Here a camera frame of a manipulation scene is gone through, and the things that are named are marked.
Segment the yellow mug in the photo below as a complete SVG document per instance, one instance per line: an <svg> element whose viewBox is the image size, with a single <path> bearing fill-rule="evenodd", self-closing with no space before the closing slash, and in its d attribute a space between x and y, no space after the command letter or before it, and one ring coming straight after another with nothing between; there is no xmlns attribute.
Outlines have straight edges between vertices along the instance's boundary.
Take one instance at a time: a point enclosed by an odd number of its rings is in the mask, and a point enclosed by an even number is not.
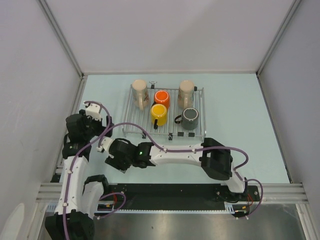
<svg viewBox="0 0 320 240"><path fill-rule="evenodd" d="M154 104L150 109L151 123L153 129L157 130L158 127L164 126L167 123L168 110L163 104Z"/></svg>

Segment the beige floral mug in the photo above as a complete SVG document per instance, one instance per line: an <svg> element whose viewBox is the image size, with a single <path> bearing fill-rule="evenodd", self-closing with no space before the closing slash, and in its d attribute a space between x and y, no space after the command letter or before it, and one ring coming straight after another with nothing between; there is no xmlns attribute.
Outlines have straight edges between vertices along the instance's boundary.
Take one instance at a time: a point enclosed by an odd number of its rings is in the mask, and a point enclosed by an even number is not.
<svg viewBox="0 0 320 240"><path fill-rule="evenodd" d="M143 111L150 102L147 82L143 79L135 80L132 85L133 103Z"/></svg>

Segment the orange mug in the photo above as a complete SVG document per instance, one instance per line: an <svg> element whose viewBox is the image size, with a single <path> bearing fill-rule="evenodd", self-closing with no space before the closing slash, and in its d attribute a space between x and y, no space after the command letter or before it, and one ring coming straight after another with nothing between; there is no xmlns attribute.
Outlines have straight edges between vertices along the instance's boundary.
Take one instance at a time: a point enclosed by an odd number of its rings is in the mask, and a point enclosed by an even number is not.
<svg viewBox="0 0 320 240"><path fill-rule="evenodd" d="M153 97L156 104L162 104L167 109L170 108L170 94L166 90L158 90Z"/></svg>

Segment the dark grey mug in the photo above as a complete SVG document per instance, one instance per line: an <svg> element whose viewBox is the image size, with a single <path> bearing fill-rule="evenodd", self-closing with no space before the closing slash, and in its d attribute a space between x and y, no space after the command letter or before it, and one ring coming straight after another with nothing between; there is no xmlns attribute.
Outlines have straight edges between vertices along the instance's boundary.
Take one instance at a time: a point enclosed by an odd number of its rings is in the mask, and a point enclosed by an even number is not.
<svg viewBox="0 0 320 240"><path fill-rule="evenodd" d="M199 124L199 111L196 108L188 107L180 115L175 117L174 122L180 124L185 130L194 130Z"/></svg>

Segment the beige patterned mug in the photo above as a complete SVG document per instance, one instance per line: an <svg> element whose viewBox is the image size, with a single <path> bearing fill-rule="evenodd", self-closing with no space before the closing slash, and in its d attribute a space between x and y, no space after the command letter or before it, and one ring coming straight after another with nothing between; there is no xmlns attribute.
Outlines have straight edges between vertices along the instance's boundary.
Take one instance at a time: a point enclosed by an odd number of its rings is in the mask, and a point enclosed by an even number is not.
<svg viewBox="0 0 320 240"><path fill-rule="evenodd" d="M191 108L194 104L195 85L191 80L184 80L178 89L178 106L182 109Z"/></svg>

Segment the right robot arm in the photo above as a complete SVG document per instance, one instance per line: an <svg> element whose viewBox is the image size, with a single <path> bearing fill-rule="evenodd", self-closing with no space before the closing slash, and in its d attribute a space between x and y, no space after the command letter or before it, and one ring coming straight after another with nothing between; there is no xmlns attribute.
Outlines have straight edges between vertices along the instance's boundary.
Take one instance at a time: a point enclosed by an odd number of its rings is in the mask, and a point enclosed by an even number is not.
<svg viewBox="0 0 320 240"><path fill-rule="evenodd" d="M194 145L159 145L153 142L132 144L125 138L105 137L101 151L108 157L105 163L125 172L131 166L136 168L155 167L165 164L185 164L201 167L211 179L223 181L231 196L242 201L249 194L245 180L233 167L231 149L213 138L205 138Z"/></svg>

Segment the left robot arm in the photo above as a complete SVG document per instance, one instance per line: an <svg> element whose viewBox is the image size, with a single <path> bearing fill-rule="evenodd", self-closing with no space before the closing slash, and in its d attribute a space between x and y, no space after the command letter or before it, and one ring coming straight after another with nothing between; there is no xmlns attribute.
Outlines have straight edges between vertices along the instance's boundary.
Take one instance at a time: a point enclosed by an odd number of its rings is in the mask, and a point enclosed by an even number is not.
<svg viewBox="0 0 320 240"><path fill-rule="evenodd" d="M92 104L65 120L61 193L54 214L45 219L45 229L53 240L92 240L98 200L110 196L111 188L103 174L85 176L91 141L94 137L107 136L101 111L101 107Z"/></svg>

